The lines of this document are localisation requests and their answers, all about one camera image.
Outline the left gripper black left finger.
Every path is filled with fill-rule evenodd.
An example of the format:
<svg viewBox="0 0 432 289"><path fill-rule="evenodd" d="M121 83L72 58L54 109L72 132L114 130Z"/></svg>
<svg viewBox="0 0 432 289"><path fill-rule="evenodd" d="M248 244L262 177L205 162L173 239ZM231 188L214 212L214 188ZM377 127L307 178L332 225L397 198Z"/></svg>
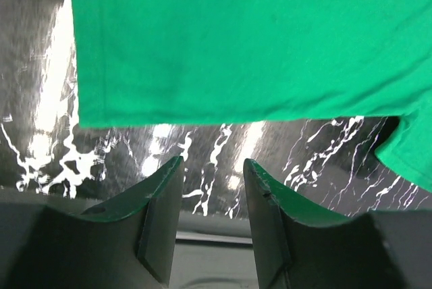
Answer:
<svg viewBox="0 0 432 289"><path fill-rule="evenodd" d="M2 288L167 288L184 162L96 203L1 191Z"/></svg>

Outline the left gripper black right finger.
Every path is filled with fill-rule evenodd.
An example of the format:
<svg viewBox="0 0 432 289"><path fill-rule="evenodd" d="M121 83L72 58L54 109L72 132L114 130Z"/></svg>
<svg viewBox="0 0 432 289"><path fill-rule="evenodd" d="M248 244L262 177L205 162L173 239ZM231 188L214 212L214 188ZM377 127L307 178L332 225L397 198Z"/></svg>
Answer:
<svg viewBox="0 0 432 289"><path fill-rule="evenodd" d="M243 167L261 288L430 288L431 212L330 211Z"/></svg>

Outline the green t shirt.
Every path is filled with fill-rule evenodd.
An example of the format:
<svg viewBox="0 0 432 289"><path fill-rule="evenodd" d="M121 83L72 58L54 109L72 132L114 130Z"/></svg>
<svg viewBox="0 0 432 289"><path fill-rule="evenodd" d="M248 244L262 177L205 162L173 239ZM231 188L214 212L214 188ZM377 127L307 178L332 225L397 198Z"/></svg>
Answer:
<svg viewBox="0 0 432 289"><path fill-rule="evenodd" d="M72 0L84 128L336 117L431 189L431 0Z"/></svg>

